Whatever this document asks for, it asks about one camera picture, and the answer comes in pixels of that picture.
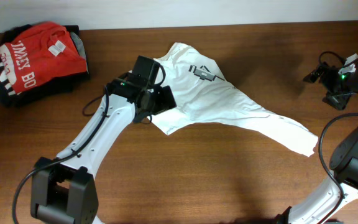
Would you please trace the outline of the white t-shirt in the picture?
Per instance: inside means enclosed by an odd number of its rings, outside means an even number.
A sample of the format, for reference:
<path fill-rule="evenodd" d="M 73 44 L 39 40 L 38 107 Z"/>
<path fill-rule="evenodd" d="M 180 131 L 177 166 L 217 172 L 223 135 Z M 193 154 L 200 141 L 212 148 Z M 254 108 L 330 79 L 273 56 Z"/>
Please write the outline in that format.
<path fill-rule="evenodd" d="M 176 107 L 152 122 L 166 135 L 195 123 L 221 123 L 257 131 L 289 150 L 310 157 L 318 137 L 301 123 L 266 110 L 226 80 L 217 63 L 176 42 L 157 59 L 157 79 L 172 89 Z"/>

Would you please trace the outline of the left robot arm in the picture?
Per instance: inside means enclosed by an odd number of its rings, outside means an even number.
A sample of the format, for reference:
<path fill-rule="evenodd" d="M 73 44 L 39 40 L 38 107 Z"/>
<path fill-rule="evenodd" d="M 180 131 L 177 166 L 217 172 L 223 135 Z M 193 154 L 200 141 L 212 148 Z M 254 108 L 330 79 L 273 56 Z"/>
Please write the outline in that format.
<path fill-rule="evenodd" d="M 103 88 L 94 112 L 79 135 L 54 159 L 41 157 L 32 175 L 30 214 L 43 223 L 101 223 L 95 178 L 116 141 L 131 123 L 176 107 L 156 60 L 140 56 L 134 68 Z"/>

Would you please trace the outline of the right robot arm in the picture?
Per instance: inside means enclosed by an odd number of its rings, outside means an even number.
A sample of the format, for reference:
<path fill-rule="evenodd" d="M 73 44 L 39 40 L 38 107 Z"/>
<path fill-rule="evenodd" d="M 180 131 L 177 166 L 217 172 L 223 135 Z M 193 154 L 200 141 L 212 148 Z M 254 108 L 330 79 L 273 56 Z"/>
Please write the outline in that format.
<path fill-rule="evenodd" d="M 322 83 L 327 89 L 323 101 L 337 110 L 344 110 L 351 96 L 358 93 L 358 55 L 338 59 L 341 67 L 320 60 L 304 81 Z M 328 128 L 334 122 L 350 117 L 358 117 L 358 113 L 339 115 L 324 127 L 318 141 L 320 159 L 323 158 L 323 138 Z M 336 212 L 358 199 L 358 127 L 340 142 L 329 163 L 323 163 L 322 167 L 327 179 L 303 202 L 278 214 L 272 223 L 330 223 Z"/>

